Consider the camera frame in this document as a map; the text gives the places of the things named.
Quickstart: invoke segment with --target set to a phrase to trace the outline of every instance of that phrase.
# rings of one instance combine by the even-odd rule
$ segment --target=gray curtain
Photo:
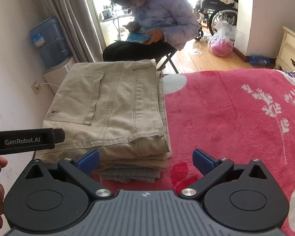
[[[102,60],[101,45],[86,0],[39,0],[46,17],[56,16],[76,62]]]

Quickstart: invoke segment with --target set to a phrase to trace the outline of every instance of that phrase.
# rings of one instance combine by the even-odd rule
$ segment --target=bed
[[[290,201],[282,229],[295,235],[295,72],[241,69],[163,79],[173,150],[169,169],[154,184],[102,184],[114,191],[178,192],[202,176],[192,164],[195,148],[239,164],[259,158]]]

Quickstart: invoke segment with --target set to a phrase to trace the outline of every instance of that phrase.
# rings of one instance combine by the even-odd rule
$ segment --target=baseboard
[[[240,50],[238,50],[237,48],[233,47],[233,52],[240,57],[240,59],[244,62],[249,62],[249,57],[250,56],[246,56],[244,55]],[[270,58],[272,64],[275,64],[275,61],[277,60],[276,58]]]

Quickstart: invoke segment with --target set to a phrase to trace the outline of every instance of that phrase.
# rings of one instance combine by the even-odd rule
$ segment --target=stack of folded clothes
[[[75,64],[55,95],[43,127],[62,128],[45,162],[100,153],[102,179],[153,183],[172,157],[161,73],[150,60]]]

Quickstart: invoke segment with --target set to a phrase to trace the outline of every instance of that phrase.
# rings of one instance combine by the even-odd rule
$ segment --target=wheelchair
[[[217,32],[216,23],[220,20],[226,20],[230,25],[237,25],[238,0],[232,4],[225,4],[220,0],[198,0],[194,6],[194,15],[196,16],[200,29],[196,40],[203,36],[202,28],[209,28],[211,35]]]

